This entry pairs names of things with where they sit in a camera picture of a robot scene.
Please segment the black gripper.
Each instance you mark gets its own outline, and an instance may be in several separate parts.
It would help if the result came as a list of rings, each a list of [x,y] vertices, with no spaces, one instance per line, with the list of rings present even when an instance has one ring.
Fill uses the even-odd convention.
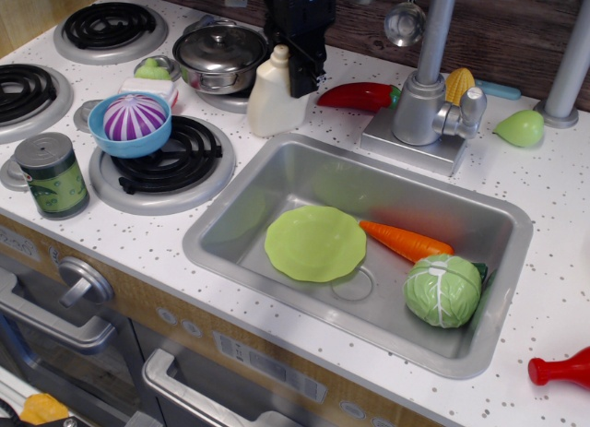
[[[287,44],[290,95],[299,99],[318,89],[326,60],[325,33],[336,21],[336,0],[264,0],[266,37]]]

